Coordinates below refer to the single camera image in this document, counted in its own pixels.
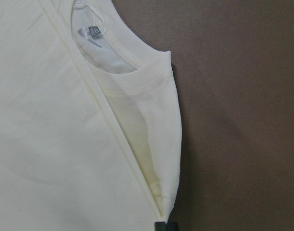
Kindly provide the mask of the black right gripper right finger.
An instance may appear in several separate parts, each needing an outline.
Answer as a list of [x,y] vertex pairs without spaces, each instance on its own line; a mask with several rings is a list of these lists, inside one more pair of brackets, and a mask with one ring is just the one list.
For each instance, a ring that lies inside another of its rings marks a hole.
[[179,231],[178,220],[174,216],[170,216],[167,222],[168,231]]

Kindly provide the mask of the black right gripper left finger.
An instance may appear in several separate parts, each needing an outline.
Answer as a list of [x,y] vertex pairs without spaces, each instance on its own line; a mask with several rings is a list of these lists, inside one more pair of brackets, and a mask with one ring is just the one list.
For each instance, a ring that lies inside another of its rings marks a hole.
[[155,231],[167,231],[167,219],[163,218],[162,220],[157,220],[154,223]]

